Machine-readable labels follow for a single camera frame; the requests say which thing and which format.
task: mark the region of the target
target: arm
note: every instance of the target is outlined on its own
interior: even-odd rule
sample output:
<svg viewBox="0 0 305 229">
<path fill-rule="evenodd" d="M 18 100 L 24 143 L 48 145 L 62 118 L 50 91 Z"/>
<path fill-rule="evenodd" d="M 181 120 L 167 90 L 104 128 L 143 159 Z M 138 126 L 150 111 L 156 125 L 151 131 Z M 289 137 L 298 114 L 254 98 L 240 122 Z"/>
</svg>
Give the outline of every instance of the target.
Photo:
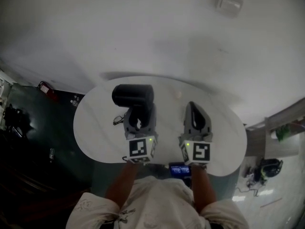
<svg viewBox="0 0 305 229">
<path fill-rule="evenodd" d="M 198 213 L 207 205 L 217 201 L 206 171 L 199 166 L 192 167 L 192 190 Z"/>
<path fill-rule="evenodd" d="M 137 171 L 138 164 L 128 161 L 119 176 L 107 189 L 105 198 L 115 202 L 122 208 L 132 190 Z"/>
</svg>

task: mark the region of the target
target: white table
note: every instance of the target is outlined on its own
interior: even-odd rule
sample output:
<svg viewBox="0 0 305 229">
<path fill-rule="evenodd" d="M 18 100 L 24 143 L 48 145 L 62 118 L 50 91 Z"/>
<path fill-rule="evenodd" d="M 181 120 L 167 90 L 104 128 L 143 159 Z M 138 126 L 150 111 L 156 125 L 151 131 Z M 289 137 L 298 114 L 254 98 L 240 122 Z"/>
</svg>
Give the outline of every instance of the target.
<svg viewBox="0 0 305 229">
<path fill-rule="evenodd" d="M 127 108 L 116 106 L 112 91 L 119 84 L 150 84 L 157 109 L 158 146 L 153 162 L 168 164 L 183 162 L 178 136 L 183 133 L 184 112 L 188 102 L 199 104 L 212 121 L 215 155 L 207 172 L 226 176 L 241 164 L 247 146 L 243 123 L 221 102 L 201 89 L 180 81 L 150 76 L 124 77 L 102 83 L 88 92 L 80 102 L 74 117 L 74 135 L 80 149 L 88 157 L 104 163 L 123 163 L 128 142 L 123 124 L 113 125 L 113 119 L 123 116 Z"/>
</svg>

